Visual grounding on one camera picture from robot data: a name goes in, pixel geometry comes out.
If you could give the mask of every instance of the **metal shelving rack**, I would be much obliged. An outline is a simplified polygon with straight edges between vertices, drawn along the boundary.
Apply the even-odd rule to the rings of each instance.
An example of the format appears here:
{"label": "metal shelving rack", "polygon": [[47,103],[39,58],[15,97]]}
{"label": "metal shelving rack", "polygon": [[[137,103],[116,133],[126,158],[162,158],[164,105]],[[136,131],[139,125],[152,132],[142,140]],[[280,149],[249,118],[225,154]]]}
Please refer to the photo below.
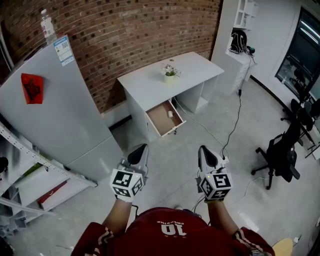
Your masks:
{"label": "metal shelving rack", "polygon": [[[96,182],[66,170],[59,162],[42,156],[33,149],[31,142],[21,135],[15,135],[2,122],[0,134],[7,140],[1,143],[5,147],[0,148],[0,156],[7,157],[9,161],[8,170],[0,174],[0,204],[12,209],[12,216],[0,217],[7,218],[13,229],[24,228],[26,223],[41,215],[54,215],[51,209],[85,188],[97,186]],[[24,173],[36,163],[43,166],[24,177]],[[53,193],[40,208],[37,199],[65,181],[66,184]],[[10,194],[9,199],[3,197],[6,191]]]}

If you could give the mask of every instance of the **flower pot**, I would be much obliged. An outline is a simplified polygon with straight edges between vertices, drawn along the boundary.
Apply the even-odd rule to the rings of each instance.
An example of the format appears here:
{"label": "flower pot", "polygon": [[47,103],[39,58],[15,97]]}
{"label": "flower pot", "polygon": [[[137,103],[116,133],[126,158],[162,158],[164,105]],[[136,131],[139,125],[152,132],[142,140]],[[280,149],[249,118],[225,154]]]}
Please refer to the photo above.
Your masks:
{"label": "flower pot", "polygon": [[176,76],[175,75],[171,75],[171,76],[164,76],[164,82],[166,84],[172,84],[174,81],[176,80]]}

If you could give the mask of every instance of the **open drawer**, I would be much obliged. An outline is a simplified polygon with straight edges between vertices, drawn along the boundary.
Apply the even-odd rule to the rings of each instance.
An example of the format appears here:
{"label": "open drawer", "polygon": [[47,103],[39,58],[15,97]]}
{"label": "open drawer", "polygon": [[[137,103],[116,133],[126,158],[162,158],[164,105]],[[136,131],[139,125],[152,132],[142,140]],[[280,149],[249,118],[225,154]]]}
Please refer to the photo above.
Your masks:
{"label": "open drawer", "polygon": [[[169,111],[172,111],[173,114],[171,118],[168,115]],[[182,120],[169,100],[148,110],[146,118],[160,137],[166,136],[186,122]]]}

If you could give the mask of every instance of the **refrigerator door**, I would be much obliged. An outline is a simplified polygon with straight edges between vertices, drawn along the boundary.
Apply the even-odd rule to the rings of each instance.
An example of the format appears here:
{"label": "refrigerator door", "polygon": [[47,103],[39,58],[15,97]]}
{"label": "refrigerator door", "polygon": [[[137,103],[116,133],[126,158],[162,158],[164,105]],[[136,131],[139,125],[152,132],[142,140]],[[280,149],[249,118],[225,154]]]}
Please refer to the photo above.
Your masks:
{"label": "refrigerator door", "polygon": [[68,164],[72,170],[77,170],[94,181],[101,181],[113,168],[117,167],[122,157],[122,151],[113,136],[107,138],[94,149]]}
{"label": "refrigerator door", "polygon": [[[42,104],[26,104],[22,73],[44,78]],[[0,114],[41,151],[65,166],[111,136],[77,62],[63,66],[53,44],[18,67],[0,87]]]}

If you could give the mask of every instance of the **brick wall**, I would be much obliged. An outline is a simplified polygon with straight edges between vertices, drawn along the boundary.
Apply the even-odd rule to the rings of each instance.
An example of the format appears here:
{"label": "brick wall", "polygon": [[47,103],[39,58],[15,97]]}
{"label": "brick wall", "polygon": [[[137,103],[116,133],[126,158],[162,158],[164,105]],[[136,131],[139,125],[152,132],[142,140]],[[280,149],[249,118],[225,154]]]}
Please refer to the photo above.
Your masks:
{"label": "brick wall", "polygon": [[194,51],[210,58],[222,0],[4,0],[0,15],[17,61],[45,40],[47,9],[57,35],[68,34],[100,112],[125,100],[116,79],[148,64]]}

